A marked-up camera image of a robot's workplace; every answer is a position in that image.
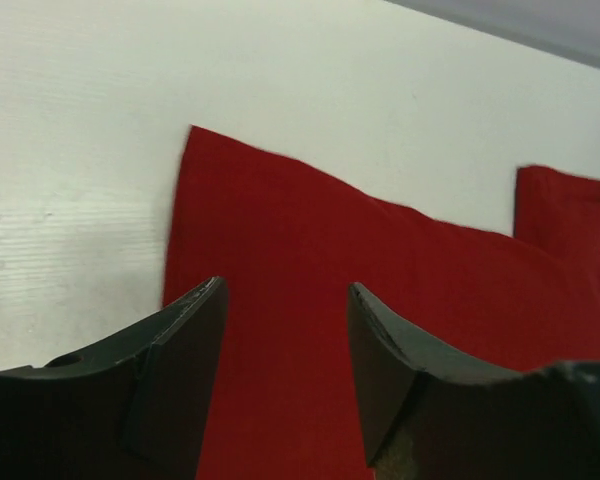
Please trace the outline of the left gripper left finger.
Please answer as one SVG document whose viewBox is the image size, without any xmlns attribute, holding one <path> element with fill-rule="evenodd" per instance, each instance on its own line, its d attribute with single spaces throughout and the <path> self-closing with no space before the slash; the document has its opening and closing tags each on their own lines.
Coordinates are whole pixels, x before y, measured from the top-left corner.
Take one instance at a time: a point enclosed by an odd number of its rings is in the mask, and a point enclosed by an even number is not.
<svg viewBox="0 0 600 480">
<path fill-rule="evenodd" d="M 192 479 L 228 310 L 212 277 L 42 367 L 0 371 L 0 479 Z"/>
</svg>

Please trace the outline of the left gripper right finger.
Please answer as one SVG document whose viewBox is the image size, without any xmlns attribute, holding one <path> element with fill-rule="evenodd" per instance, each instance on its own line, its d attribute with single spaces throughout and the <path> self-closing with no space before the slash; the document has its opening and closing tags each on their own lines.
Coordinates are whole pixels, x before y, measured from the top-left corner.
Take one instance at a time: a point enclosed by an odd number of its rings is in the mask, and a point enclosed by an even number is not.
<svg viewBox="0 0 600 480">
<path fill-rule="evenodd" d="M 364 285 L 348 337 L 367 465 L 378 479 L 600 479 L 600 362 L 528 373 L 475 358 Z"/>
</svg>

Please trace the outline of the dark red t shirt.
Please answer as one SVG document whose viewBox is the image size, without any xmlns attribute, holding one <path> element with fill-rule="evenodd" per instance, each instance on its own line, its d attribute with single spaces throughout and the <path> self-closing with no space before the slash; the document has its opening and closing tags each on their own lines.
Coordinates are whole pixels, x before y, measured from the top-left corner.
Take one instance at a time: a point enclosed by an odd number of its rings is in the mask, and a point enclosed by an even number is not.
<svg viewBox="0 0 600 480">
<path fill-rule="evenodd" d="M 229 308 L 198 477 L 367 479 L 350 284 L 503 367 L 600 360 L 600 180 L 520 168 L 506 236 L 432 219 L 194 127 L 164 302 L 212 276 L 226 280 Z"/>
</svg>

